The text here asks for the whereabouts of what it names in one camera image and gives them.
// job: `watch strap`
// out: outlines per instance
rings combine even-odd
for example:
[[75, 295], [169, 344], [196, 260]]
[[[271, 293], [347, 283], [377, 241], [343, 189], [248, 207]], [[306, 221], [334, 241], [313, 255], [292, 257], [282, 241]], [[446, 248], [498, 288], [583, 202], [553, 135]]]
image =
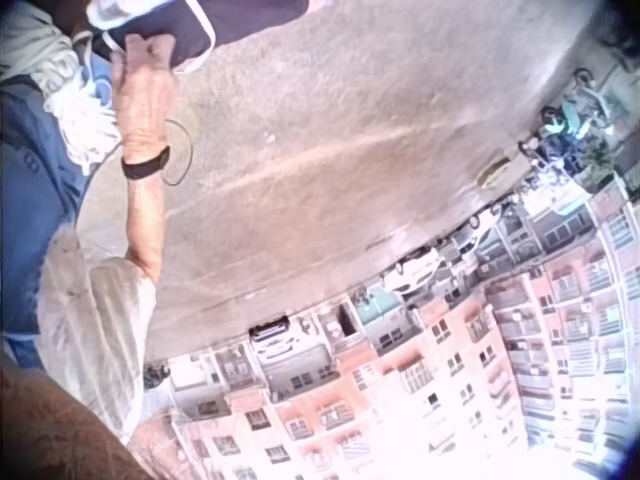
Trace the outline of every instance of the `watch strap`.
[[122, 171], [124, 176], [129, 180], [142, 180], [143, 178], [149, 177], [156, 172], [162, 170], [167, 163], [169, 163], [169, 155], [171, 153], [171, 149], [167, 145], [157, 157], [152, 158], [151, 160], [147, 160], [146, 162], [136, 163], [136, 164], [128, 164], [125, 163], [124, 157], [122, 158]]

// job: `apartment building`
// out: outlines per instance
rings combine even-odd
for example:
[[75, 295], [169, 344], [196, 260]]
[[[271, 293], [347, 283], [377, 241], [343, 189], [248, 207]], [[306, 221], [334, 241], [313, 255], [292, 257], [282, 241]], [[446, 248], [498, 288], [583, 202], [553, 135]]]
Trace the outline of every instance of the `apartment building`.
[[530, 443], [594, 471], [615, 468], [638, 428], [640, 230], [629, 193], [616, 176], [569, 215], [526, 219], [544, 254], [485, 287]]
[[215, 480], [387, 479], [526, 449], [483, 292], [409, 309], [368, 291], [290, 317], [293, 348], [277, 358], [240, 341], [170, 359], [176, 407], [145, 422], [132, 449], [165, 475]]

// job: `black cord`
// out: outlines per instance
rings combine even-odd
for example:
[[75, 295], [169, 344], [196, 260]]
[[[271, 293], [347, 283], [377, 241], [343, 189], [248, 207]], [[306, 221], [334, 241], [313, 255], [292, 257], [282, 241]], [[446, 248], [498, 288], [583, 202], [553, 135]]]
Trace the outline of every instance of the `black cord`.
[[[193, 140], [191, 139], [191, 135], [189, 135], [189, 131], [184, 127], [184, 125], [182, 125], [177, 120], [171, 120], [170, 118], [167, 118], [165, 122], [170, 125], [175, 125], [176, 127], [178, 127], [180, 130], [182, 130], [182, 132], [187, 136], [187, 139], [189, 140], [189, 161], [187, 162], [187, 167], [184, 169], [184, 172], [182, 172], [182, 175], [180, 175], [180, 178], [178, 178], [176, 182], [169, 182], [166, 178], [164, 178], [164, 174], [162, 175], [162, 183], [164, 183], [169, 187], [177, 187], [185, 179], [185, 177], [187, 176], [187, 173], [189, 173], [189, 170], [191, 170], [191, 164], [193, 163]], [[121, 146], [122, 146], [122, 142], [118, 142], [118, 144], [115, 147], [113, 147], [113, 149], [107, 155], [105, 155], [104, 157], [105, 160], [107, 158], [110, 158], [111, 155], [113, 155]], [[95, 173], [98, 171], [98, 169], [102, 165], [104, 165], [104, 162], [100, 162], [98, 166], [95, 168], [95, 170], [91, 172], [91, 177], [89, 181], [91, 181]]]
[[183, 133], [187, 136], [187, 139], [189, 140], [189, 160], [187, 162], [186, 168], [184, 169], [184, 172], [182, 172], [182, 175], [180, 175], [180, 178], [178, 178], [178, 180], [175, 182], [169, 182], [166, 178], [164, 178], [164, 172], [162, 174], [162, 181], [164, 182], [165, 185], [169, 187], [177, 187], [185, 179], [185, 177], [187, 176], [187, 173], [189, 173], [189, 170], [191, 170], [191, 164], [193, 163], [193, 140], [191, 139], [191, 135], [189, 135], [189, 132], [187, 131], [187, 129], [181, 123], [177, 122], [176, 120], [171, 120], [170, 118], [167, 118], [165, 121], [168, 124], [175, 125], [180, 130], [182, 130]]

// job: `hand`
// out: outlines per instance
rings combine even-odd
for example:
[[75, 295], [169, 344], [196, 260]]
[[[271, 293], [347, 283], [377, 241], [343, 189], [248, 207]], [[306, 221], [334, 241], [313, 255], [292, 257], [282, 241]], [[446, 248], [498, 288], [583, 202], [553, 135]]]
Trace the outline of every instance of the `hand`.
[[176, 41], [171, 35], [127, 35], [124, 41], [125, 53], [111, 56], [113, 105], [124, 161], [136, 164], [167, 146], [165, 119], [176, 97], [169, 60]]

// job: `white sleeve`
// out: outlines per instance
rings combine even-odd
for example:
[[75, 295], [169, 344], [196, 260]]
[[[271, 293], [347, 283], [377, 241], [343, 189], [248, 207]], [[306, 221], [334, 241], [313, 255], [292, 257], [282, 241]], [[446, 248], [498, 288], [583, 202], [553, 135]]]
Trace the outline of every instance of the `white sleeve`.
[[124, 443], [141, 415], [153, 282], [124, 258], [88, 269], [75, 231], [61, 229], [43, 266], [38, 353], [47, 373]]

